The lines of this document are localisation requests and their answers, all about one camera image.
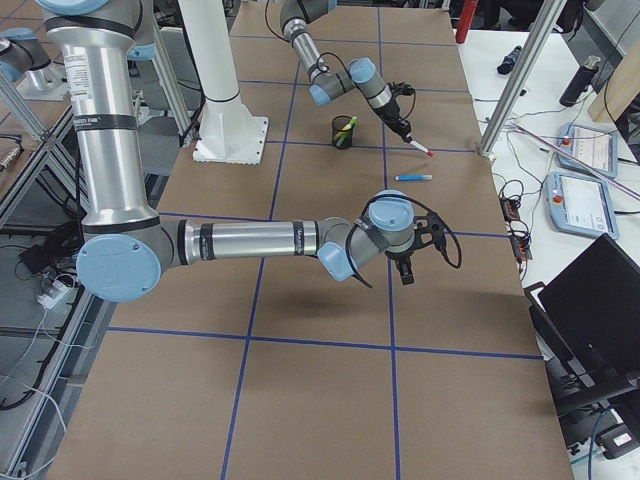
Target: black bottle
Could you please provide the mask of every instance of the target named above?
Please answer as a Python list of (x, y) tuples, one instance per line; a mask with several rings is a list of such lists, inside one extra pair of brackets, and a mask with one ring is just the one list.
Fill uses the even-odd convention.
[(594, 75), (598, 73), (598, 63), (600, 63), (600, 57), (589, 55), (587, 61), (578, 68), (578, 71), (569, 82), (569, 86), (560, 97), (561, 105), (572, 107), (576, 104), (580, 94), (587, 89)]
[(520, 52), (522, 51), (522, 47), (518, 45), (514, 48), (509, 55), (504, 57), (502, 63), (498, 66), (498, 73), (500, 75), (506, 75), (507, 73), (511, 73), (513, 67), (515, 67), (518, 58), (520, 57)]

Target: red bottle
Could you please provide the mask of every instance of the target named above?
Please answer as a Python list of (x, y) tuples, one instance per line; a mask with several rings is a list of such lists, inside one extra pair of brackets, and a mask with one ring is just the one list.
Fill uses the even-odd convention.
[(458, 22), (458, 31), (456, 32), (456, 43), (464, 43), (467, 39), (467, 32), (471, 28), (471, 22), (473, 21), (473, 15), (476, 13), (476, 7), (478, 6), (478, 0), (465, 0), (462, 7), (462, 14), (460, 15), (460, 22)]

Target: black cup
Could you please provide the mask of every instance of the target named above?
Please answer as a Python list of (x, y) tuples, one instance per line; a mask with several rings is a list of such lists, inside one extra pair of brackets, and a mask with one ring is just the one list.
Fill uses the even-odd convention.
[(346, 128), (351, 117), (339, 115), (331, 121), (331, 144), (338, 150), (346, 150), (353, 145), (353, 129), (355, 125)]

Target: power strip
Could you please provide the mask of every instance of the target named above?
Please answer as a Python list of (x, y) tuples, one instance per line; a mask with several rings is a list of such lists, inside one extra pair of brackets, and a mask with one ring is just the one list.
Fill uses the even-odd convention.
[(51, 285), (51, 289), (49, 289), (47, 293), (37, 295), (36, 300), (45, 308), (45, 310), (51, 310), (58, 303), (60, 303), (60, 301), (65, 297), (67, 293), (69, 293), (70, 290), (71, 287), (65, 285), (60, 280), (55, 280), (53, 282), (53, 285)]

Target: blue joint cap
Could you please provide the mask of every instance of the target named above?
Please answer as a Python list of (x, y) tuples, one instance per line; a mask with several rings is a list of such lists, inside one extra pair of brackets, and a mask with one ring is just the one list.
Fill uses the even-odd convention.
[(155, 252), (122, 234), (99, 235), (85, 243), (76, 262), (78, 278), (91, 293), (110, 302), (129, 302), (153, 290), (162, 267)]
[(344, 282), (353, 275), (353, 270), (347, 260), (347, 252), (337, 243), (327, 242), (320, 247), (318, 250), (318, 260), (320, 260), (320, 263), (327, 269), (334, 280), (338, 282)]
[(0, 73), (2, 73), (11, 83), (17, 81), (22, 76), (22, 72), (20, 72), (20, 70), (16, 70), (11, 65), (4, 62), (0, 62)]
[(156, 44), (150, 43), (149, 45), (139, 45), (134, 47), (127, 54), (127, 60), (133, 62), (148, 62), (153, 60), (156, 56)]
[(351, 80), (356, 83), (366, 83), (375, 77), (376, 65), (368, 57), (358, 58), (349, 65)]
[[(383, 190), (378, 195), (404, 195), (398, 190)], [(413, 206), (401, 198), (381, 198), (369, 206), (369, 218), (380, 230), (399, 232), (413, 225)]]
[(43, 8), (58, 15), (85, 15), (104, 7), (110, 0), (36, 0)]
[(327, 92), (325, 92), (318, 85), (311, 85), (311, 87), (309, 88), (309, 93), (311, 94), (313, 101), (316, 102), (316, 105), (318, 105), (319, 107), (331, 103), (331, 97), (329, 97), (329, 95), (327, 95)]
[(10, 28), (8, 30), (5, 30), (4, 32), (0, 32), (0, 37), (4, 37), (7, 40), (14, 41), (38, 39), (36, 34), (33, 33), (33, 30), (25, 27)]

